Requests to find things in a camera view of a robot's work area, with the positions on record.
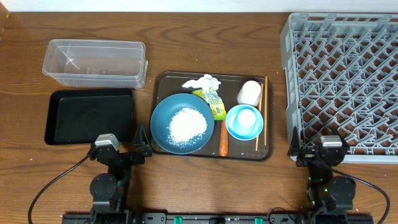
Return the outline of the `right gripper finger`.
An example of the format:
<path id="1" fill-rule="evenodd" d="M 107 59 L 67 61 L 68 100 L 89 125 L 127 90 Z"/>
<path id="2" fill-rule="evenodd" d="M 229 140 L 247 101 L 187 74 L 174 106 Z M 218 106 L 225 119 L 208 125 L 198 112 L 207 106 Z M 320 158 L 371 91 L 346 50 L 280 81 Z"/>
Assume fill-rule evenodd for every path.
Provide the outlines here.
<path id="1" fill-rule="evenodd" d="M 290 142 L 289 150 L 287 152 L 288 156 L 297 156 L 300 154 L 300 141 L 299 132 L 296 127 L 293 129 L 292 140 Z"/>
<path id="2" fill-rule="evenodd" d="M 332 147 L 342 147 L 342 148 L 349 148 L 349 144 L 345 141 L 345 139 L 341 136 L 341 134 L 338 132 L 338 129 L 336 127 L 331 128 L 331 138 L 332 138 Z"/>

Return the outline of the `dark blue plate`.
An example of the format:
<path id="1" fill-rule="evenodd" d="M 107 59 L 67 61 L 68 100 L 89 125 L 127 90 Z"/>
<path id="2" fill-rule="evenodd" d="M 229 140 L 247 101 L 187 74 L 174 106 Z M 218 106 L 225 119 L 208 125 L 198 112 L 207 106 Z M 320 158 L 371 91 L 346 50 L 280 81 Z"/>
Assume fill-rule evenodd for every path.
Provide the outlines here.
<path id="1" fill-rule="evenodd" d="M 199 111 L 206 119 L 208 127 L 201 139 L 191 146 L 179 148 L 167 142 L 169 130 L 167 127 L 172 116 L 182 108 Z M 190 154 L 201 149 L 210 140 L 215 126 L 212 111 L 208 104 L 198 96 L 188 93 L 171 95 L 162 100 L 152 114 L 150 130 L 154 141 L 164 150 L 172 154 Z"/>

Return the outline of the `pile of white rice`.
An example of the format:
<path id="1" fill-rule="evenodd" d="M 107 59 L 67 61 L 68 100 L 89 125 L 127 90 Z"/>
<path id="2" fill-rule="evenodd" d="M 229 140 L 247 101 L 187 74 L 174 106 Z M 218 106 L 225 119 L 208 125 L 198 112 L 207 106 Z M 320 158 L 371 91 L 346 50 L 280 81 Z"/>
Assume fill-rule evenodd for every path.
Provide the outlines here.
<path id="1" fill-rule="evenodd" d="M 206 119 L 199 111 L 182 108 L 172 116 L 167 127 L 167 142 L 179 148 L 191 146 L 202 138 L 207 127 Z"/>

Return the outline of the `light blue bowl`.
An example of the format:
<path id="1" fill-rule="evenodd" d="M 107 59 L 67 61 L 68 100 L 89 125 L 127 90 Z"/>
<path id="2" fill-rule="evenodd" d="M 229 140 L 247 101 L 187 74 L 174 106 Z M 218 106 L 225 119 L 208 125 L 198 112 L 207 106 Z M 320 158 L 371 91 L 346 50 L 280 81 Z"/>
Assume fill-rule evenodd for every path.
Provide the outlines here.
<path id="1" fill-rule="evenodd" d="M 243 109 L 251 109 L 256 114 L 256 122 L 251 127 L 244 127 L 238 123 L 237 115 Z M 264 119 L 258 109 L 251 105 L 236 105 L 226 115 L 226 128 L 230 135 L 240 141 L 249 141 L 258 137 L 264 127 Z"/>

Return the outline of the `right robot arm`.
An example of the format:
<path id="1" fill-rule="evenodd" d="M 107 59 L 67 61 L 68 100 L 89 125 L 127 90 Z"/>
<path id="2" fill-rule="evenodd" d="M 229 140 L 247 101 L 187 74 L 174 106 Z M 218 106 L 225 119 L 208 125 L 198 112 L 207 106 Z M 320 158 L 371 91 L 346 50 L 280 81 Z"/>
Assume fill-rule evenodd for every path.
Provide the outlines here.
<path id="1" fill-rule="evenodd" d="M 353 208 L 356 183 L 350 177 L 333 175 L 333 167 L 343 162 L 349 144 L 337 130 L 322 136 L 321 143 L 304 149 L 299 132 L 293 129 L 288 156 L 296 157 L 297 167 L 307 167 L 307 198 L 313 207 L 297 215 L 295 223 L 348 223 L 346 212 Z"/>

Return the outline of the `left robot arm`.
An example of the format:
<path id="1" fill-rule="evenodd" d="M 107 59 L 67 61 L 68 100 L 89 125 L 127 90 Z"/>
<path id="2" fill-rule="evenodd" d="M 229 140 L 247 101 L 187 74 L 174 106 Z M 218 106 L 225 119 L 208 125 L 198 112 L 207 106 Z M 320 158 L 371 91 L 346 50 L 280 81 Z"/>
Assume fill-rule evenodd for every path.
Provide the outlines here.
<path id="1" fill-rule="evenodd" d="M 140 215 L 127 206 L 132 166 L 145 162 L 152 147 L 145 128 L 140 125 L 133 140 L 133 152 L 120 153 L 120 143 L 114 134 L 102 134 L 91 143 L 90 160 L 108 167 L 107 173 L 97 175 L 90 184 L 93 208 L 87 223 L 139 223 Z"/>

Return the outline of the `grey dishwasher rack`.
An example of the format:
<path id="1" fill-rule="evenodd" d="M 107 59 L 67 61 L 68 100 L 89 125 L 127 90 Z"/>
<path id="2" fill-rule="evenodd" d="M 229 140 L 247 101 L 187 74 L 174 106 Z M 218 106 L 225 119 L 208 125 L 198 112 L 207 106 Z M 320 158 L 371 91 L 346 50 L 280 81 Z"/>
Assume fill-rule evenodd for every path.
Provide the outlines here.
<path id="1" fill-rule="evenodd" d="M 280 33 L 287 137 L 304 149 L 334 126 L 346 163 L 397 163 L 397 16 L 290 14 Z"/>

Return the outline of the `black rectangular bin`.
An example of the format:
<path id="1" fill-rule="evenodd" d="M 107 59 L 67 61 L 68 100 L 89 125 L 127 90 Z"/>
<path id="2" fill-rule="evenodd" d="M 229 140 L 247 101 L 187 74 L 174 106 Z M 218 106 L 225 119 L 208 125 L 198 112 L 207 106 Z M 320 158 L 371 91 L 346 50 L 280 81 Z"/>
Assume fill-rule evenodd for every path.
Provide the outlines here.
<path id="1" fill-rule="evenodd" d="M 50 96 L 44 141 L 48 145 L 92 143 L 101 134 L 132 139 L 133 96 L 127 88 L 60 90 Z"/>

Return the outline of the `small white cup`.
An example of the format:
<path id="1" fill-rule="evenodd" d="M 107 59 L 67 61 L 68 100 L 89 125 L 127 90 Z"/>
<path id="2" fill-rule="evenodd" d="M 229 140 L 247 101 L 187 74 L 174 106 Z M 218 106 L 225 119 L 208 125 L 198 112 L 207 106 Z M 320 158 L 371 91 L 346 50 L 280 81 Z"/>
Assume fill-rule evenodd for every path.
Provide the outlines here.
<path id="1" fill-rule="evenodd" d="M 251 127 L 256 122 L 256 114 L 251 109 L 243 109 L 237 115 L 238 123 L 244 127 Z"/>

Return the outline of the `dark brown serving tray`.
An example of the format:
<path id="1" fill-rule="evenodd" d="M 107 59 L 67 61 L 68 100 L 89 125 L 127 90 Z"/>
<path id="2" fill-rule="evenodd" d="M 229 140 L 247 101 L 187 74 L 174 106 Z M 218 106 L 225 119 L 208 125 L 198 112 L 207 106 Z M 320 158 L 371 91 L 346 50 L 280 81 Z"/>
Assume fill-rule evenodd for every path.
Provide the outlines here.
<path id="1" fill-rule="evenodd" d="M 189 73 L 189 72 L 164 72 L 161 73 L 155 80 L 154 94 L 152 99 L 152 110 L 166 97 L 179 94 L 190 94 L 192 88 L 183 88 L 182 85 L 189 80 L 197 80 L 202 77 L 202 73 Z M 260 76 L 242 76 L 242 75 L 225 75 L 213 74 L 212 77 L 217 78 L 221 85 L 217 90 L 217 94 L 221 97 L 226 110 L 238 105 L 237 95 L 244 83 L 254 80 L 258 83 L 264 84 L 265 78 Z M 221 121 L 215 121 L 213 134 L 210 140 L 196 152 L 190 154 L 175 154 L 176 156 L 188 157 L 201 157 L 201 158 L 215 158 L 227 159 L 236 161 L 266 161 L 272 157 L 274 152 L 273 134 L 274 134 L 274 112 L 273 112 L 273 86 L 268 83 L 268 105 L 267 105 L 267 145 L 264 145 L 264 131 L 261 132 L 258 138 L 249 141 L 240 141 L 228 136 L 229 151 L 227 156 L 220 156 L 219 143 L 220 143 L 220 130 Z M 150 138 L 153 152 L 164 155 L 174 155 L 162 149 L 151 136 Z"/>

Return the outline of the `orange carrot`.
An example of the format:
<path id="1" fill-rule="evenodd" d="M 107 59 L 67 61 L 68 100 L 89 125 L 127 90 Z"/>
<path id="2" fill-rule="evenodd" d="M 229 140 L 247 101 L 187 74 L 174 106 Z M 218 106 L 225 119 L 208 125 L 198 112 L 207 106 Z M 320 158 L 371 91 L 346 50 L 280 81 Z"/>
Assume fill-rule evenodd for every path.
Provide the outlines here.
<path id="1" fill-rule="evenodd" d="M 227 156 L 229 151 L 229 141 L 228 141 L 228 130 L 226 128 L 225 120 L 221 122 L 221 130 L 220 130 L 220 145 L 219 145 L 219 154 L 220 156 Z"/>

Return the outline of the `white cup lying sideways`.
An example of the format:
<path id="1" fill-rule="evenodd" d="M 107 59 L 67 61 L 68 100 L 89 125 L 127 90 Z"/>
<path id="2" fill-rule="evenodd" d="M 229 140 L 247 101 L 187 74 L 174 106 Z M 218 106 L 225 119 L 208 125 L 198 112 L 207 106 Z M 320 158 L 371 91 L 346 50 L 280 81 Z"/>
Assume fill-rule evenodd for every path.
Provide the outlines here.
<path id="1" fill-rule="evenodd" d="M 238 103 L 240 105 L 251 105 L 256 107 L 259 104 L 261 90 L 261 85 L 258 82 L 254 80 L 246 82 L 238 93 Z"/>

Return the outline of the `right wooden chopstick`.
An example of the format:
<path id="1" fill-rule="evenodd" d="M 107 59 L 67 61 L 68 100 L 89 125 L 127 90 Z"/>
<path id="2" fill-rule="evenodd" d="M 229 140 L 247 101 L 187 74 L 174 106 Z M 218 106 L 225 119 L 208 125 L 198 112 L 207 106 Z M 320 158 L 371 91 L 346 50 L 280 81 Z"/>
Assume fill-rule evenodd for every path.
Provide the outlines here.
<path id="1" fill-rule="evenodd" d="M 267 145 L 267 105 L 268 105 L 268 77 L 265 76 L 264 82 L 264 145 Z"/>

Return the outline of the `yellow green snack wrapper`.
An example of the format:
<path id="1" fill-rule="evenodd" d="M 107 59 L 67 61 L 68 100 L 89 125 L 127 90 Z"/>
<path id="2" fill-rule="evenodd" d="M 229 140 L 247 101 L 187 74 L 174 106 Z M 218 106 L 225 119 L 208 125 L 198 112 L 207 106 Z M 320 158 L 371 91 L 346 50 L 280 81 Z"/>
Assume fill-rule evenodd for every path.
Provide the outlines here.
<path id="1" fill-rule="evenodd" d="M 209 104 L 214 120 L 221 121 L 226 119 L 226 110 L 223 100 L 218 96 L 216 90 L 212 88 L 209 90 L 199 89 L 192 91 L 192 94 L 199 96 Z"/>

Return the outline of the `crumpled white tissue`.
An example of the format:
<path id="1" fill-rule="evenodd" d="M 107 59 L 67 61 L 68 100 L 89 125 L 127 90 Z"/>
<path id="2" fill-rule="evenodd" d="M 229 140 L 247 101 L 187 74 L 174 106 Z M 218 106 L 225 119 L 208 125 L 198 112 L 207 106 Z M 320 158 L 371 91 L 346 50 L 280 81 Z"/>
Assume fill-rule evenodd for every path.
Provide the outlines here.
<path id="1" fill-rule="evenodd" d="M 189 80 L 185 82 L 182 87 L 183 88 L 201 88 L 205 91 L 217 90 L 221 82 L 217 79 L 212 77 L 209 74 L 204 74 L 201 78 L 197 80 Z"/>

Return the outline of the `clear plastic bin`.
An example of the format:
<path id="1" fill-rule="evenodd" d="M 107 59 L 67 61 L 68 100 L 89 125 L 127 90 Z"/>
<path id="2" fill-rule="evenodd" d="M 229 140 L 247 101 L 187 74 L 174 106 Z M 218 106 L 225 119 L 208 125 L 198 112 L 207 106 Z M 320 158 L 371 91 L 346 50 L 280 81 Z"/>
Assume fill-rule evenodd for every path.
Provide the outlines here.
<path id="1" fill-rule="evenodd" d="M 142 42 L 53 39 L 42 72 L 65 86 L 142 88 L 147 66 Z"/>

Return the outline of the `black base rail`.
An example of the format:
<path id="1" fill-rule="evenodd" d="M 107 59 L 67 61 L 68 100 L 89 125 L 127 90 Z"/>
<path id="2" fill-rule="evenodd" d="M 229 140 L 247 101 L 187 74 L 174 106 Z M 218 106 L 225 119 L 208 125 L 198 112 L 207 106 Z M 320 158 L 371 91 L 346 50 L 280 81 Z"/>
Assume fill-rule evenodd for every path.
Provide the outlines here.
<path id="1" fill-rule="evenodd" d="M 305 215 L 288 215 L 285 213 L 271 213 L 269 215 L 184 215 L 165 213 L 143 213 L 127 218 L 109 218 L 102 214 L 93 218 L 89 214 L 70 214 L 62 217 L 62 224 L 89 224 L 89 223 L 137 223 L 137 224 L 288 224 L 309 223 Z"/>

